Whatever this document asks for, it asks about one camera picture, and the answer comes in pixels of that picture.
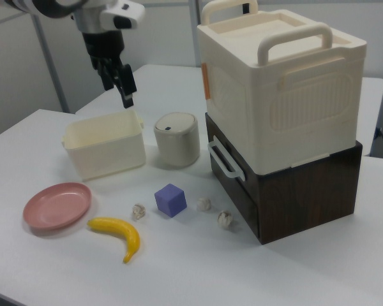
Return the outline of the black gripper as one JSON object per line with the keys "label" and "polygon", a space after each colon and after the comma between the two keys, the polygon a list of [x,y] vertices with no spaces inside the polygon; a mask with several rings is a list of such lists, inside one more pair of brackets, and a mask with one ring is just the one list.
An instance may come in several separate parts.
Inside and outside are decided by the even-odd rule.
{"label": "black gripper", "polygon": [[124,108],[133,106],[133,93],[137,91],[133,71],[129,64],[123,65],[120,59],[124,50],[121,31],[103,33],[83,33],[87,53],[90,55],[93,68],[101,77],[103,88],[108,91],[114,88],[108,68],[112,73],[117,70],[117,85]]}

